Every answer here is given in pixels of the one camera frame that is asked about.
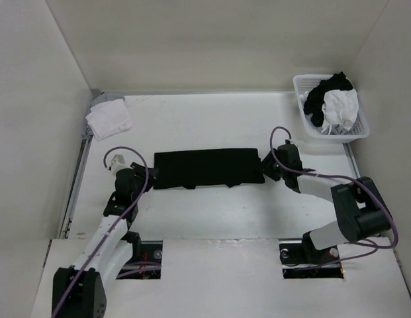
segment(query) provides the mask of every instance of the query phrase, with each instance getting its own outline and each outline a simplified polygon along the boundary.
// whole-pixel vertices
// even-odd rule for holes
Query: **white plastic basket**
[[[308,135],[307,140],[310,142],[324,142],[333,144],[346,144],[358,138],[366,138],[370,135],[370,128],[367,120],[365,119],[364,113],[361,109],[361,105],[358,109],[357,122],[355,123],[352,131],[343,135],[326,135],[320,134],[320,132],[314,127],[310,122],[310,119],[304,114],[304,102],[301,101],[300,95],[304,94],[306,91],[311,91],[313,88],[320,84],[321,80],[327,80],[333,75],[297,75],[293,78],[293,85],[295,87],[295,93],[297,95],[297,101],[299,106],[300,115],[302,121],[304,122],[305,132]]]

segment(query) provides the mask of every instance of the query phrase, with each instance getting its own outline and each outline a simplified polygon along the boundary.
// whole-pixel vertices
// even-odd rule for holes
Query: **white towel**
[[[93,106],[86,119],[97,140],[103,140],[133,126],[130,114],[122,99],[106,101]]]
[[[358,96],[357,91],[340,91],[335,89],[324,94],[323,114],[324,122],[322,133],[329,134],[332,127],[339,125],[341,133],[350,131],[357,120],[358,115]]]

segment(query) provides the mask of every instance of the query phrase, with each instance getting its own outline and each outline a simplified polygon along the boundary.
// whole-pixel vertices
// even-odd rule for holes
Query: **rectangular opening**
[[[315,270],[297,270],[295,268],[283,268],[283,278],[285,279],[305,279],[305,278],[343,278],[343,270],[337,268],[319,268]]]
[[[142,271],[139,273],[133,273],[119,278],[118,280],[159,280],[161,279],[161,269],[156,269],[161,266],[162,256],[163,256],[163,242],[162,241],[152,241],[152,242],[142,242],[140,244],[139,252],[134,253],[132,259],[128,261],[126,265],[123,266],[119,275],[126,274],[129,272],[141,270],[141,269],[154,269]],[[147,262],[146,265],[139,264],[140,262]]]

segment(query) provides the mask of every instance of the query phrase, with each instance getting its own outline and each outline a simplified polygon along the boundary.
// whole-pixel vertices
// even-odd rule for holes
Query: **white table surface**
[[[352,176],[342,144],[310,145],[293,93],[220,93],[128,96],[133,128],[93,140],[69,232],[71,239],[92,237],[114,191],[114,177],[104,169],[104,153],[115,146],[135,148],[154,166],[154,153],[172,150],[253,147],[261,159],[269,152],[275,126],[291,130],[305,168]],[[276,135],[274,145],[286,135]],[[140,162],[119,151],[126,162]],[[142,240],[293,238],[336,219],[333,204],[300,195],[283,182],[151,190],[139,202],[132,230]]]
[[[388,244],[387,238],[378,238]],[[86,240],[54,240],[32,318],[51,314],[52,278]],[[368,251],[339,246],[340,256]],[[160,280],[117,280],[105,317],[411,318],[411,300],[391,250],[344,262],[344,279],[284,280],[271,240],[165,240]]]

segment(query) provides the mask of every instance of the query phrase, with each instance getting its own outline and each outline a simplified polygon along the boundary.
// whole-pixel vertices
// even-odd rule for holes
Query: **white panel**
[[[379,244],[387,244],[378,238]],[[83,250],[54,241],[32,318],[50,317],[52,278]],[[340,256],[368,251],[340,246]],[[391,250],[343,263],[345,279],[284,280],[277,240],[165,240],[160,280],[119,280],[105,317],[411,318]]]
[[[352,176],[341,144],[304,143],[293,93],[236,93],[128,96],[133,128],[91,145],[69,233],[89,238],[101,222],[115,177],[104,169],[105,152],[131,146],[154,165],[154,153],[215,148],[257,148],[264,159],[277,125],[291,130],[304,167]],[[285,143],[278,132],[274,145]],[[129,164],[129,151],[116,151]],[[139,202],[133,229],[144,240],[293,238],[335,221],[333,203],[298,194],[282,181],[265,184],[152,190]]]
[[[354,153],[398,227],[396,250],[411,290],[411,0],[390,0],[347,74],[372,130],[354,142]]]
[[[89,85],[292,89],[350,65],[387,0],[48,0]]]
[[[0,1],[0,317],[30,315],[89,98],[45,1]]]
[[[0,317],[28,317],[49,240],[0,242]]]

